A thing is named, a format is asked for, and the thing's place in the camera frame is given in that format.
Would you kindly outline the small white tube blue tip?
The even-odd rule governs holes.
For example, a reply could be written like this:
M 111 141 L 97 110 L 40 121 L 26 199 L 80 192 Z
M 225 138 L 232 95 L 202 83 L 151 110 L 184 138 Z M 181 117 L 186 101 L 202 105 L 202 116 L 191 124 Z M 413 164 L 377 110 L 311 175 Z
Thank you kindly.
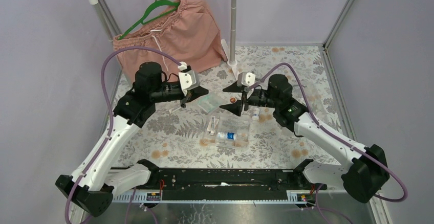
M 178 111 L 180 109 L 181 109 L 181 107 L 171 108 L 171 109 L 169 109 L 169 113 L 172 114 L 172 113 L 174 113 L 174 112 L 176 112 L 176 111 Z

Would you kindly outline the small white vial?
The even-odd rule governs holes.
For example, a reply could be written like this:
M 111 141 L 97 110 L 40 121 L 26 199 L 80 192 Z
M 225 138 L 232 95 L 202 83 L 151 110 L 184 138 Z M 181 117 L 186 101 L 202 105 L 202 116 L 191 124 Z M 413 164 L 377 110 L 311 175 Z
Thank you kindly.
M 254 107 L 252 110 L 252 120 L 253 121 L 258 121 L 259 120 L 259 116 L 260 116 L 260 108 L 258 107 Z

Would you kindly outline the clear compartment organizer tray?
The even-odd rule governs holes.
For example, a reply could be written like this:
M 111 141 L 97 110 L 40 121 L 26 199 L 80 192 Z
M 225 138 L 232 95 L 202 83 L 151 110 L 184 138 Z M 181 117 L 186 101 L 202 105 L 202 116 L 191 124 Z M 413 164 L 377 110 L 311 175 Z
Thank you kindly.
M 251 120 L 234 115 L 211 115 L 205 123 L 202 141 L 207 145 L 232 149 L 247 149 L 249 146 Z M 236 140 L 222 140 L 219 132 L 236 133 Z

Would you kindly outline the blue white medicine bottle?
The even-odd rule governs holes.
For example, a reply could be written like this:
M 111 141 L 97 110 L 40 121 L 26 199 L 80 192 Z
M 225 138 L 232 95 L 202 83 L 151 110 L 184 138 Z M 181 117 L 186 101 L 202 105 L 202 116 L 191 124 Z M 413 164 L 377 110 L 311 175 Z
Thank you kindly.
M 219 132 L 217 137 L 222 140 L 236 140 L 236 133 L 233 132 Z

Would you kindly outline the clear plastic kit box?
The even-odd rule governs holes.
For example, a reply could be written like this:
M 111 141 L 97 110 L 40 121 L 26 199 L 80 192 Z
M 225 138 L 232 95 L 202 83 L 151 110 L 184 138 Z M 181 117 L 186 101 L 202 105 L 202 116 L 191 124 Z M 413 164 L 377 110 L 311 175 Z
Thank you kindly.
M 302 87 L 305 92 L 306 98 L 308 100 L 308 103 L 310 105 L 311 110 L 316 115 L 324 114 L 325 109 L 322 104 L 321 95 L 319 94 L 317 88 L 314 86 L 312 82 L 302 82 Z M 293 97 L 299 101 L 300 103 L 306 105 L 306 102 L 303 98 L 300 86 L 296 83 L 293 85 L 293 91 L 292 91 Z

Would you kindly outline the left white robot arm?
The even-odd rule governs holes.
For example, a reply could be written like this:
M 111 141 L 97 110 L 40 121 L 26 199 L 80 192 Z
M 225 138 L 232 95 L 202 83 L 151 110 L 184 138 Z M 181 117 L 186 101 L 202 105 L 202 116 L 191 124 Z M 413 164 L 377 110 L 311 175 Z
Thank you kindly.
M 151 189 L 158 184 L 158 167 L 147 160 L 140 160 L 112 176 L 108 173 L 127 142 L 156 111 L 157 103 L 180 101 L 180 106 L 185 107 L 186 103 L 208 94 L 200 86 L 197 72 L 185 63 L 179 67 L 178 81 L 166 82 L 164 76 L 156 62 L 140 66 L 132 88 L 113 110 L 107 134 L 72 174 L 60 175 L 56 180 L 56 187 L 68 202 L 98 217 L 114 197 L 137 186 Z

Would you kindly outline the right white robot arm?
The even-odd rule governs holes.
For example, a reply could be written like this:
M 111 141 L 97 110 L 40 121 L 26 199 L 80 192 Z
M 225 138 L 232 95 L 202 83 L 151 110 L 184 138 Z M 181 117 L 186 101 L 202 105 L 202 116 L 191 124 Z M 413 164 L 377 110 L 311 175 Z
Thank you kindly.
M 238 81 L 225 87 L 223 92 L 240 93 L 241 99 L 220 107 L 236 116 L 251 106 L 272 108 L 273 117 L 281 127 L 296 137 L 314 142 L 339 162 L 339 165 L 329 165 L 305 160 L 293 176 L 295 186 L 306 189 L 322 183 L 343 188 L 353 199 L 367 203 L 389 180 L 386 155 L 381 147 L 376 144 L 367 147 L 321 122 L 306 105 L 293 98 L 293 87 L 285 75 L 272 75 L 267 89 L 254 88 L 248 95 L 253 78 L 252 73 L 241 73 Z

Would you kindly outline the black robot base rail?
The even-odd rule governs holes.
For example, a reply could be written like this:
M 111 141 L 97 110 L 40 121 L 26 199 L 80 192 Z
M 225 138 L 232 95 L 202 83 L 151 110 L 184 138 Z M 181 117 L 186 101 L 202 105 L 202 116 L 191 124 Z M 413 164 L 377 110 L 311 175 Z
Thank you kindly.
M 311 193 L 319 188 L 301 171 L 281 169 L 162 168 L 146 184 L 137 186 L 175 201 L 288 200 L 289 191 Z

